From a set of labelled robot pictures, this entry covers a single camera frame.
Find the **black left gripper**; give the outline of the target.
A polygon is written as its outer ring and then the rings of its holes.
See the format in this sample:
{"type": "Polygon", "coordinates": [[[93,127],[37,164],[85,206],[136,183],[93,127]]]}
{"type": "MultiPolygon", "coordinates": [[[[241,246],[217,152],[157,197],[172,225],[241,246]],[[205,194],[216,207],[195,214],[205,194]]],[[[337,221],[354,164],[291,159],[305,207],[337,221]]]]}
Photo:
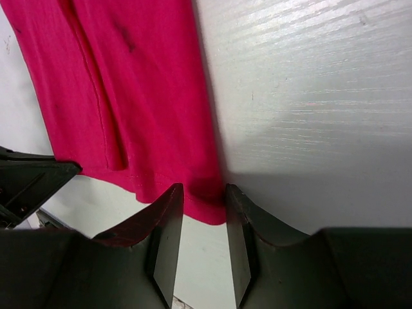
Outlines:
{"type": "Polygon", "coordinates": [[[82,171],[54,156],[1,148],[1,228],[13,229],[82,171]]]}

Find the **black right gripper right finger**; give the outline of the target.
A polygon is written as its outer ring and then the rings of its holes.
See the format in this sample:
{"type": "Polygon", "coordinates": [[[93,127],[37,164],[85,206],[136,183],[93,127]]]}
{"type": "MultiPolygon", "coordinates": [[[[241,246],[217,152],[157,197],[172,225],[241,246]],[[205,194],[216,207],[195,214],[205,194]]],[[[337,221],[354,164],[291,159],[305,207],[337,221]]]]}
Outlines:
{"type": "Polygon", "coordinates": [[[225,190],[238,308],[410,308],[411,230],[328,227],[307,235],[225,190]]]}

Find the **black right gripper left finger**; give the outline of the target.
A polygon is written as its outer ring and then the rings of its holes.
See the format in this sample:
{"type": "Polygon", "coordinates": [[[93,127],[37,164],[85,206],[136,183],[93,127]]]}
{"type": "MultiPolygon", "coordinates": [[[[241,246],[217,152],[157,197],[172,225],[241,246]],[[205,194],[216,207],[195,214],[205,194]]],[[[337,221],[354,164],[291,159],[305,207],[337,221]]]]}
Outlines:
{"type": "Polygon", "coordinates": [[[2,308],[170,308],[183,186],[88,238],[71,229],[1,231],[2,308]]]}

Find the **crimson red t shirt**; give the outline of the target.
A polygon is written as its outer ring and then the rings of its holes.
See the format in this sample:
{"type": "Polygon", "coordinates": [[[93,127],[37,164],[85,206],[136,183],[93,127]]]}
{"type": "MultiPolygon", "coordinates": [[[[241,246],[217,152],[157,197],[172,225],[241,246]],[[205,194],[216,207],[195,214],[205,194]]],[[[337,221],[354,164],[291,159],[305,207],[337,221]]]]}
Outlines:
{"type": "Polygon", "coordinates": [[[151,203],[184,186],[184,213],[225,222],[191,1],[2,1],[51,147],[85,176],[151,203]]]}

